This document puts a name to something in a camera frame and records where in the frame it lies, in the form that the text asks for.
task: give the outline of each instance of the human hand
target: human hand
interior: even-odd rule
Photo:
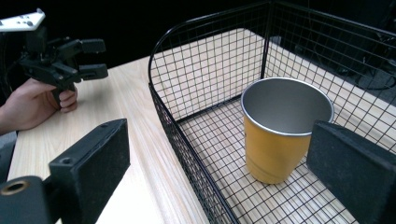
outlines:
[[[77,108],[77,89],[61,92],[61,106],[53,98],[51,91],[54,89],[54,86],[32,78],[19,86],[0,107],[0,134],[32,129],[57,110],[67,113]]]

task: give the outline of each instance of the wooden table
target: wooden table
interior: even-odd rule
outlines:
[[[207,223],[155,112],[149,57],[77,84],[78,109],[20,132],[8,180],[50,175],[48,163],[96,126],[127,118],[131,166],[97,223]]]

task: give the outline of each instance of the black padded block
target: black padded block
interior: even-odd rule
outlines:
[[[396,155],[349,129],[316,121],[308,168],[359,223],[396,223]]]

